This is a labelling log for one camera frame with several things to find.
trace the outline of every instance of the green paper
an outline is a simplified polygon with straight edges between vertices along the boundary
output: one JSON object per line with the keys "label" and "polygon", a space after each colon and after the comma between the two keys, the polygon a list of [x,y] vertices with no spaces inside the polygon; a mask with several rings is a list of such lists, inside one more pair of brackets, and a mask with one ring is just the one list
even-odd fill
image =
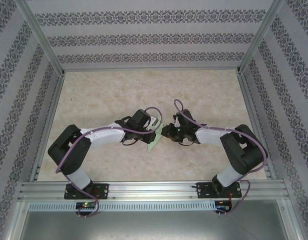
{"label": "green paper", "polygon": [[[157,125],[160,122],[160,116],[157,117],[158,122],[156,123],[156,125],[152,126],[150,129],[154,129],[157,127]],[[154,145],[158,142],[158,140],[161,138],[161,133],[162,133],[162,129],[163,129],[163,124],[160,125],[160,127],[156,130],[156,137],[154,139],[154,141],[152,141],[149,145],[148,145],[148,151],[150,152],[152,150],[152,148],[154,147]]]}

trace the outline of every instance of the purple cable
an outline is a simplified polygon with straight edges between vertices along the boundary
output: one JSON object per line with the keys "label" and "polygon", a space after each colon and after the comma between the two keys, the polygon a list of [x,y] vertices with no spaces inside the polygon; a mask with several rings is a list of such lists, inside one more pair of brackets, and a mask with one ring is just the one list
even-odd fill
{"label": "purple cable", "polygon": [[84,134],[82,134],[73,144],[72,144],[72,146],[70,146],[70,148],[69,148],[69,150],[66,152],[66,154],[65,154],[65,156],[63,157],[63,159],[62,159],[62,161],[60,161],[60,163],[59,163],[59,165],[58,165],[58,167],[56,168],[56,173],[59,173],[60,172],[60,169],[62,168],[62,166],[64,165],[64,163],[65,163],[65,161],[66,161],[66,159],[67,159],[67,157],[68,157],[68,155],[72,152],[72,150],[73,150],[73,148],[79,143],[79,141],[83,138],[83,137],[85,137],[86,135],[89,135],[89,134],[91,134],[91,133],[95,133],[95,132],[98,132],[98,131],[102,131],[102,130],[106,130],[106,129],[116,129],[116,130],[124,130],[124,131],[127,131],[127,132],[131,132],[131,133],[136,133],[136,134],[150,134],[150,133],[153,133],[154,131],[156,131],[159,127],[160,127],[160,125],[162,124],[162,121],[163,121],[163,115],[162,115],[162,113],[160,112],[160,110],[158,109],[158,108],[156,108],[156,107],[154,107],[154,106],[151,106],[151,107],[148,107],[148,108],[146,108],[145,109],[145,111],[147,111],[147,110],[149,110],[149,109],[155,109],[158,113],[159,113],[159,115],[160,115],[160,122],[159,122],[159,124],[158,124],[158,126],[155,128],[155,129],[153,129],[153,130],[151,130],[151,131],[135,131],[135,130],[131,130],[131,129],[125,129],[125,128],[123,128],[123,127],[118,127],[118,126],[103,126],[103,127],[99,127],[99,128],[96,128],[96,129],[93,129],[93,130],[91,130],[91,131],[88,131],[88,132],[86,132],[86,133],[84,133]]}
{"label": "purple cable", "polygon": [[251,186],[250,181],[248,181],[248,180],[240,180],[240,182],[247,182],[248,183],[248,188],[247,188],[244,196],[240,199],[240,201],[236,204],[236,206],[230,212],[225,212],[224,210],[217,209],[217,211],[222,212],[225,216],[232,214],[239,207],[239,205],[242,204],[243,200],[247,197],[247,194],[249,193],[250,186]]}
{"label": "purple cable", "polygon": [[[68,155],[71,153],[71,151],[73,150],[73,148],[78,144],[78,142],[79,142],[83,137],[85,137],[86,135],[89,135],[89,134],[91,134],[91,133],[95,133],[95,132],[98,132],[98,131],[101,131],[101,130],[106,130],[106,129],[124,130],[124,131],[127,131],[127,132],[136,133],[136,134],[150,134],[150,133],[155,132],[155,131],[160,127],[160,125],[161,125],[162,122],[163,122],[163,115],[162,115],[161,111],[160,111],[158,108],[154,107],[154,106],[151,106],[151,107],[146,108],[145,111],[147,111],[147,110],[149,110],[149,109],[155,109],[155,110],[159,113],[159,116],[160,116],[159,124],[158,124],[158,126],[157,126],[155,129],[153,129],[153,130],[151,130],[151,131],[146,131],[146,132],[145,132],[145,131],[144,131],[144,132],[141,131],[141,132],[140,132],[140,131],[130,130],[130,129],[127,129],[127,128],[125,129],[125,128],[123,128],[123,127],[120,128],[120,127],[117,127],[117,126],[116,126],[116,127],[115,127],[115,126],[114,126],[114,127],[111,127],[111,126],[104,126],[104,127],[99,127],[99,128],[93,129],[93,130],[91,130],[91,131],[88,131],[88,132],[82,134],[82,135],[72,144],[72,146],[70,146],[69,150],[66,152],[65,156],[64,156],[63,159],[60,161],[60,163],[59,163],[59,165],[58,165],[58,167],[57,167],[57,169],[56,169],[56,173],[59,173],[59,172],[60,172],[60,169],[62,168],[62,166],[63,166],[64,163],[66,162],[66,159],[67,159]],[[72,186],[73,186],[74,188],[76,188],[79,192],[85,194],[86,196],[88,196],[88,197],[94,199],[95,202],[96,202],[96,204],[97,204],[97,209],[96,209],[96,211],[94,211],[94,212],[92,212],[92,213],[90,213],[89,215],[86,215],[86,216],[80,215],[80,210],[81,210],[81,208],[80,208],[80,209],[78,210],[78,216],[79,216],[79,217],[84,217],[84,218],[89,218],[89,217],[95,215],[95,214],[98,212],[98,210],[99,210],[99,202],[98,202],[98,199],[97,199],[96,197],[90,195],[89,193],[83,191],[83,190],[80,189],[78,186],[76,186],[74,183],[72,183],[71,180],[68,178],[68,176],[66,176],[66,175],[64,175],[64,176],[66,177],[66,179],[67,179],[68,181],[70,181],[70,183],[72,184]]]}
{"label": "purple cable", "polygon": [[[263,146],[261,146],[261,144],[260,144],[259,142],[257,142],[256,139],[254,139],[253,137],[249,136],[248,134],[245,134],[245,133],[243,133],[243,132],[241,132],[241,131],[237,131],[237,130],[235,130],[235,129],[221,128],[221,127],[214,127],[214,126],[211,126],[211,127],[210,127],[210,126],[201,125],[201,124],[195,122],[194,120],[190,119],[190,118],[187,117],[186,115],[184,115],[184,114],[181,112],[181,110],[178,108],[177,102],[179,102],[180,105],[182,106],[182,110],[184,109],[183,103],[182,103],[179,99],[175,99],[175,100],[174,100],[174,105],[175,105],[177,111],[178,111],[184,118],[186,118],[187,120],[189,120],[189,121],[191,121],[192,123],[196,124],[197,126],[199,126],[199,127],[201,127],[201,128],[206,128],[206,129],[211,129],[211,130],[216,130],[216,131],[221,131],[221,132],[226,131],[226,132],[233,132],[233,133],[236,133],[236,134],[240,134],[240,135],[242,135],[242,136],[248,138],[249,140],[253,141],[253,142],[257,145],[257,147],[259,147],[259,149],[260,149],[260,151],[262,152],[263,157],[264,157],[263,164],[262,164],[259,168],[255,169],[255,170],[249,171],[249,173],[247,173],[247,174],[257,172],[257,171],[261,170],[262,168],[264,168],[264,166],[265,166],[266,163],[267,163],[266,153],[265,153],[265,150],[264,150]],[[248,192],[249,192],[249,190],[250,190],[250,182],[249,182],[248,180],[241,180],[241,179],[244,178],[247,174],[245,174],[245,175],[243,175],[243,176],[241,176],[240,178],[237,179],[238,182],[239,182],[239,181],[241,181],[241,182],[248,182],[248,189],[247,189],[245,195],[241,198],[241,200],[237,203],[237,205],[230,211],[230,213],[232,213],[235,209],[237,209],[237,207],[238,207],[238,206],[243,202],[243,200],[246,198],[246,196],[247,196],[247,194],[248,194]]]}
{"label": "purple cable", "polygon": [[[181,110],[178,108],[177,102],[179,102],[179,103],[181,104],[182,109],[184,108],[183,103],[182,103],[180,100],[175,99],[175,100],[174,100],[174,105],[175,105],[177,111],[178,111],[184,118],[186,118],[187,120],[189,120],[189,121],[191,121],[192,123],[196,124],[197,126],[199,126],[199,127],[201,127],[201,128],[206,128],[206,129],[211,129],[211,130],[220,131],[220,132],[226,131],[226,132],[233,132],[233,133],[236,133],[236,134],[240,134],[241,136],[244,136],[244,137],[248,138],[249,140],[253,141],[253,142],[257,145],[257,147],[259,147],[259,149],[260,149],[260,151],[262,152],[263,157],[264,157],[263,164],[262,164],[259,168],[254,169],[254,170],[251,170],[248,174],[251,174],[251,173],[254,173],[254,172],[257,172],[257,171],[263,169],[264,166],[267,164],[267,157],[266,157],[265,150],[264,150],[263,146],[261,146],[261,144],[260,144],[256,139],[254,139],[253,137],[249,136],[248,134],[245,134],[245,133],[243,133],[243,132],[241,132],[241,131],[237,131],[237,130],[235,130],[235,129],[222,128],[222,127],[215,127],[215,126],[211,126],[211,127],[210,127],[210,126],[201,125],[201,124],[195,122],[194,120],[190,119],[190,118],[187,117],[186,115],[184,115],[184,114],[181,112]],[[240,179],[242,179],[242,178],[245,177],[245,176],[246,176],[246,175],[241,176],[237,181],[239,181]]]}
{"label": "purple cable", "polygon": [[72,186],[73,186],[74,188],[76,188],[76,190],[80,191],[82,194],[85,194],[86,196],[90,197],[91,199],[94,199],[95,202],[96,202],[96,204],[97,204],[97,209],[96,209],[94,212],[92,212],[92,213],[90,213],[89,215],[86,215],[86,216],[83,216],[83,215],[80,214],[80,211],[82,210],[82,207],[80,207],[80,208],[78,209],[78,212],[77,212],[78,217],[79,217],[79,218],[80,218],[80,217],[89,218],[89,217],[95,215],[95,214],[98,212],[98,210],[99,210],[99,202],[98,202],[98,199],[97,199],[96,197],[94,197],[93,195],[91,195],[91,194],[89,194],[89,193],[83,191],[83,190],[80,189],[78,186],[76,186],[76,185],[69,179],[68,176],[66,176],[66,175],[64,175],[64,176],[65,176],[66,179],[70,182],[70,184],[72,184]]}

